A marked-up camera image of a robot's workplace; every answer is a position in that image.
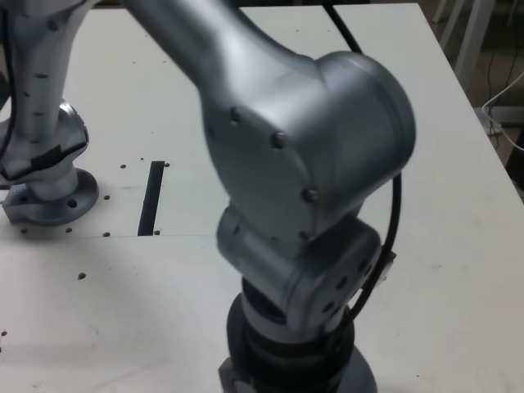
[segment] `black cable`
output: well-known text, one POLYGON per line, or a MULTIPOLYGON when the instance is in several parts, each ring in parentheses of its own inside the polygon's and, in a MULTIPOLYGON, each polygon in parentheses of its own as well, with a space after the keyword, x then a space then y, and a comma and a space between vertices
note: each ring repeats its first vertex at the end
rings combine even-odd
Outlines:
POLYGON ((12 63, 12 52, 11 52, 11 43, 9 40, 9 15, 7 10, 3 10, 2 13, 2 44, 3 51, 6 57, 6 68, 7 68, 7 78, 9 79, 9 89, 11 90, 11 117, 9 119, 9 125, 7 127, 6 136, 2 141, 0 146, 0 162, 4 154, 6 154, 7 145, 11 140, 13 134, 13 129, 15 128, 15 119, 16 119, 16 98, 15 98, 15 72, 13 70, 12 63))
POLYGON ((378 256, 378 261, 375 265, 375 269, 373 269, 373 272, 369 276, 368 281, 362 287, 362 293, 360 294, 359 299, 348 314, 348 318, 352 321, 355 320, 357 315, 359 315, 360 311, 362 311, 362 308, 366 305, 366 302, 368 301, 371 292, 373 292, 373 289, 377 285, 377 282, 380 276, 382 275, 382 271, 387 266, 387 263, 390 259, 390 253, 393 249, 393 243, 395 243, 396 233, 399 228, 401 205, 402 176, 401 174, 397 174, 393 178, 393 202, 391 206, 390 226, 387 229, 386 241, 384 242, 384 246, 382 246, 382 251, 378 256))
MULTIPOLYGON (((356 53, 362 53, 362 49, 357 44, 355 37, 351 34, 350 30, 338 14, 337 10, 333 7, 332 4, 323 4, 324 10, 331 17, 331 20, 335 26, 340 31, 342 37, 347 42, 351 51, 356 53)), ((351 323, 355 320, 357 315, 359 315, 362 308, 366 305, 371 292, 373 292, 374 287, 377 285, 378 279, 382 275, 382 271, 387 266, 387 263, 390 259, 391 250, 393 249, 393 243, 395 243, 396 233, 399 228, 400 221, 400 207, 402 205, 402 174, 397 174, 393 178, 393 202, 391 203, 391 218, 390 226, 387 229, 386 241, 384 246, 382 246, 382 251, 378 256, 377 264, 375 268, 369 275, 368 281, 362 287, 362 293, 359 296, 359 299, 356 301, 353 308, 349 313, 344 313, 341 323, 339 326, 344 327, 346 324, 351 323)))
POLYGON ((344 23, 341 16, 338 14, 337 10, 333 7, 333 5, 330 2, 323 2, 322 5, 324 7, 324 10, 326 10, 327 14, 337 27, 338 31, 341 33, 344 40, 347 42, 351 51, 356 53, 362 53, 362 49, 360 49, 357 40, 355 39, 355 37, 353 37, 353 34, 351 34, 350 30, 347 28, 347 25, 344 23))

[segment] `black tape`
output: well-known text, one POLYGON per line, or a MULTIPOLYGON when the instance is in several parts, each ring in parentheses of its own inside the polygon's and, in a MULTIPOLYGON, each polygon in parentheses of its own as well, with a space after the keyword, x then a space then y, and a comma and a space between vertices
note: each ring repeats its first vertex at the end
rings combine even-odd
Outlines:
POLYGON ((164 163, 164 161, 151 162, 146 196, 144 197, 142 215, 140 216, 140 224, 138 225, 138 236, 153 236, 156 210, 162 188, 162 176, 164 175, 164 163))

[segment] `white cable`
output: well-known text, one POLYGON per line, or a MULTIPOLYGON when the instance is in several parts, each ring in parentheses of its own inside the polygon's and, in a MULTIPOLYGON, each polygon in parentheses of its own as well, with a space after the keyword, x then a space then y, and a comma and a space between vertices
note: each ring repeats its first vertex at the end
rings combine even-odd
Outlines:
POLYGON ((508 141, 513 145, 513 147, 515 147, 516 149, 520 150, 520 151, 524 151, 524 149, 520 146, 518 146, 514 141, 511 140, 511 138, 509 137, 509 135, 506 133, 506 130, 502 127, 502 125, 500 125, 499 123, 497 123, 496 121, 494 121, 487 113, 486 113, 486 107, 491 104, 494 100, 496 100, 497 98, 499 98, 500 96, 502 96, 504 93, 506 93, 516 82, 518 82, 520 80, 520 78, 522 78, 522 76, 524 76, 524 72, 522 72, 514 81, 511 82, 511 84, 509 86, 507 86, 502 92, 500 92, 499 94, 497 94, 496 96, 494 96, 493 98, 491 98, 486 104, 484 104, 481 108, 482 110, 482 113, 484 114, 484 116, 491 122, 491 124, 495 125, 496 128, 499 129, 499 131, 506 137, 506 139, 508 139, 508 141))

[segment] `table surface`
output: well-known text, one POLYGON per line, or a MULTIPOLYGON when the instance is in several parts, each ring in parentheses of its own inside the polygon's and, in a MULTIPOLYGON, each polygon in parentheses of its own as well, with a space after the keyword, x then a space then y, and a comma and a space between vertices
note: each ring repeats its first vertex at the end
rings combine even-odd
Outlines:
MULTIPOLYGON (((356 322, 357 346, 381 393, 522 392, 522 203, 418 6, 338 9, 404 86, 418 125, 399 256, 356 322)), ((320 7, 246 13, 296 52, 346 50, 320 7)), ((215 246, 227 196, 196 89, 126 11, 91 11, 65 98, 91 135, 76 164, 111 199, 53 229, 0 217, 0 391, 220 391, 240 277, 215 246), (136 237, 152 160, 170 163, 161 235, 136 237)), ((361 214, 382 236, 390 197, 387 185, 361 214)))

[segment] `robotic arm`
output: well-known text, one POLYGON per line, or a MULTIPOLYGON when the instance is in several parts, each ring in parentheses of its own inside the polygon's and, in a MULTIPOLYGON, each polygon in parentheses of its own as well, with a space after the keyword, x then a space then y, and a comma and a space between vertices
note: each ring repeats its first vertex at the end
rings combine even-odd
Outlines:
MULTIPOLYGON (((94 178, 72 165, 87 130, 61 101, 73 37, 93 3, 4 0, 16 110, 2 127, 0 174, 18 184, 4 202, 11 221, 63 224, 97 199, 94 178)), ((218 243, 243 280, 228 318, 224 389, 374 391, 346 304, 381 250, 359 208, 413 151, 402 87, 358 53, 298 55, 225 0, 122 3, 198 88, 231 197, 218 243)))

